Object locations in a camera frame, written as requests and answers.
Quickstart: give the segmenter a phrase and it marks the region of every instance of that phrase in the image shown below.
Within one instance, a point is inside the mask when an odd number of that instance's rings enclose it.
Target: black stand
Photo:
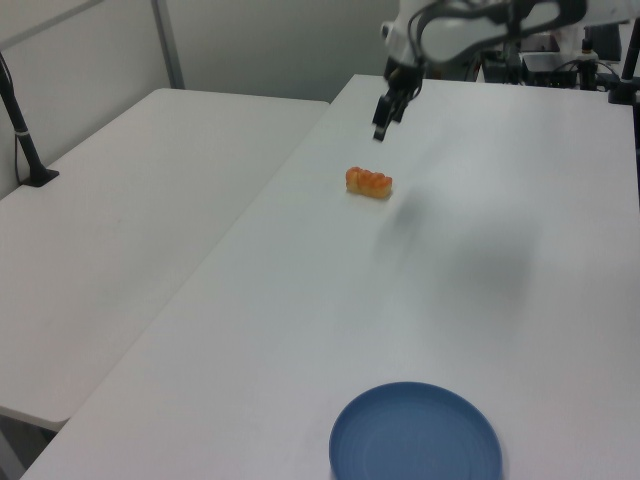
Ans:
[[[22,151],[24,152],[24,156],[26,157],[31,169],[31,175],[23,182],[23,185],[41,187],[57,177],[59,173],[55,170],[47,170],[44,165],[42,165],[40,157],[38,157],[36,147],[31,139],[31,135],[29,134],[27,124],[24,122],[24,118],[22,117],[22,112],[18,106],[16,96],[13,93],[13,85],[9,79],[9,72],[5,71],[1,64],[0,95],[2,96],[2,101],[4,102],[4,106],[7,108],[7,113],[9,113],[9,118],[11,119],[13,128],[18,136],[20,145],[22,146]]]
[[[624,69],[620,83],[609,92],[609,103],[616,105],[633,105],[638,91],[637,85],[633,83],[633,73],[638,63],[638,53],[640,53],[640,19],[633,25],[633,33],[629,42],[629,51],[624,61]]]

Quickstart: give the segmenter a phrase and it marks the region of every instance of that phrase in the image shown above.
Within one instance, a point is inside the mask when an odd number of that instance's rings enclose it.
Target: blue plate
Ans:
[[[487,419],[464,398],[425,383],[369,390],[331,431],[337,480],[499,480],[502,455]]]

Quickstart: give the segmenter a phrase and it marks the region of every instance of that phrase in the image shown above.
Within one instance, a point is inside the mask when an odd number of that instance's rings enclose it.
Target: black cable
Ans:
[[[620,81],[620,75],[618,75],[618,73],[613,68],[611,68],[609,65],[607,65],[604,62],[598,62],[598,61],[593,61],[593,63],[595,63],[596,65],[602,65],[604,68],[606,68],[611,73],[613,73],[613,75],[616,77],[616,80],[618,80],[618,82]]]
[[[20,174],[18,173],[18,135],[13,136],[13,169],[16,172],[16,182],[18,186],[22,185]]]
[[[551,71],[551,74],[557,73],[560,70],[562,70],[564,67],[568,67],[569,65],[571,65],[571,68],[569,69],[569,71],[573,70],[574,67],[576,67],[579,63],[581,62],[581,60],[570,60],[567,63],[563,63],[562,65],[560,65],[558,68],[554,69]]]
[[[0,66],[7,73],[7,78],[9,79],[9,85],[11,85],[11,93],[15,95],[15,91],[13,89],[13,78],[11,77],[11,71],[9,70],[9,66],[7,65],[6,60],[2,56],[2,52],[0,52]],[[18,173],[18,135],[14,132],[13,134],[13,169],[16,173],[16,182],[18,182],[18,186],[22,185],[22,181],[20,180],[20,174]]]
[[[2,64],[2,68],[7,72],[7,77],[9,78],[9,84],[11,85],[11,91],[13,92],[13,78],[11,78],[11,72],[9,71],[9,66],[2,56],[2,52],[0,52],[0,64]]]

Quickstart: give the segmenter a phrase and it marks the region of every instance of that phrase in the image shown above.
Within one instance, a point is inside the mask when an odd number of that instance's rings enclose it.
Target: white wall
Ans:
[[[398,0],[166,0],[189,89],[332,101],[383,72]]]
[[[149,0],[105,0],[3,55],[45,165],[169,85]],[[13,127],[2,105],[0,198],[15,187]]]

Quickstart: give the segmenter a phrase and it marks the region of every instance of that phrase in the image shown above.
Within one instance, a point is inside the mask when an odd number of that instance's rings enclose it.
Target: table surface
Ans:
[[[476,405],[505,478],[638,478],[631,110],[426,82],[377,144],[384,87],[347,85],[25,480],[328,480],[340,411],[403,380]]]
[[[328,105],[158,90],[0,202],[0,414],[57,430]]]

